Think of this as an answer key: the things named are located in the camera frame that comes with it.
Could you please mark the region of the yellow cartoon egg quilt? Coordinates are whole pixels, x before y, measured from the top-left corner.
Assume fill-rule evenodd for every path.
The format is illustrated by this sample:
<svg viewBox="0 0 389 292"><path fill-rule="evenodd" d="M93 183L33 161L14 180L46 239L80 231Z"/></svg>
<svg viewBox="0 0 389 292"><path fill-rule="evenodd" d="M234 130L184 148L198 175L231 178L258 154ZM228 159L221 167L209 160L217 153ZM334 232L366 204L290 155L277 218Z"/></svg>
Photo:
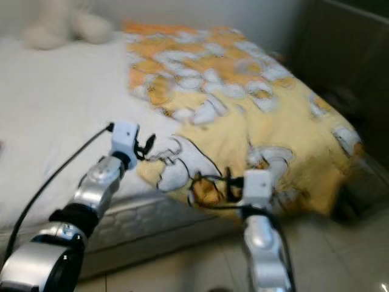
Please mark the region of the yellow cartoon egg quilt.
<svg viewBox="0 0 389 292"><path fill-rule="evenodd" d="M226 202L221 178L274 178L275 212L331 214L361 158L356 129L265 50L231 27L124 25L128 88L175 120L139 166L146 183L193 207Z"/></svg>

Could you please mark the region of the white bed mattress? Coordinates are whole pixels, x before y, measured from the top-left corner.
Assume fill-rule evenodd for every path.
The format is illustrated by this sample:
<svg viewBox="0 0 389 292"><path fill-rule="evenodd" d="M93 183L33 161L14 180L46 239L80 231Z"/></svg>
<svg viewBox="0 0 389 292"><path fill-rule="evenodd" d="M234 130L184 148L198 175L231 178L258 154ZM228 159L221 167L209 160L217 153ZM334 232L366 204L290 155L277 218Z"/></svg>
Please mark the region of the white bed mattress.
<svg viewBox="0 0 389 292"><path fill-rule="evenodd" d="M74 42L34 50L14 39L0 47L0 244L31 198L19 230L25 243L51 212L73 197L81 176L109 151L105 127L115 120L140 125L140 136L163 139L179 124L127 90L124 41ZM126 173L111 208L87 245L80 276L125 265L233 233L233 220L214 217L160 193Z"/></svg>

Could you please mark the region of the cream plush toy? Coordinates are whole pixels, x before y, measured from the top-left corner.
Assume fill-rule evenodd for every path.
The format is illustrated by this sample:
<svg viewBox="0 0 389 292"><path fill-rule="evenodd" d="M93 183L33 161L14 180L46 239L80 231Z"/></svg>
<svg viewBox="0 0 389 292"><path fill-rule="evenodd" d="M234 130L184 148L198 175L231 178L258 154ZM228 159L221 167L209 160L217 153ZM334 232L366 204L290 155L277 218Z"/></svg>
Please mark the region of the cream plush toy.
<svg viewBox="0 0 389 292"><path fill-rule="evenodd" d="M56 49L73 41L111 41L113 25L95 14L94 3L95 0L39 0L39 16L22 31L23 41L38 50Z"/></svg>

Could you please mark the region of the dark brown wardrobe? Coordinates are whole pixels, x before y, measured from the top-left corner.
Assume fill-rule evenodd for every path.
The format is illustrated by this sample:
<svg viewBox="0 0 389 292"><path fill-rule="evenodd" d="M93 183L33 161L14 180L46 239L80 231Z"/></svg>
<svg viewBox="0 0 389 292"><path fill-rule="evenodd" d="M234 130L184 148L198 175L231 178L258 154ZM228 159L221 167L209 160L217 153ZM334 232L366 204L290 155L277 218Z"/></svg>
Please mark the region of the dark brown wardrobe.
<svg viewBox="0 0 389 292"><path fill-rule="evenodd" d="M311 88L353 97L367 153L389 163L389 0L308 0L289 64Z"/></svg>

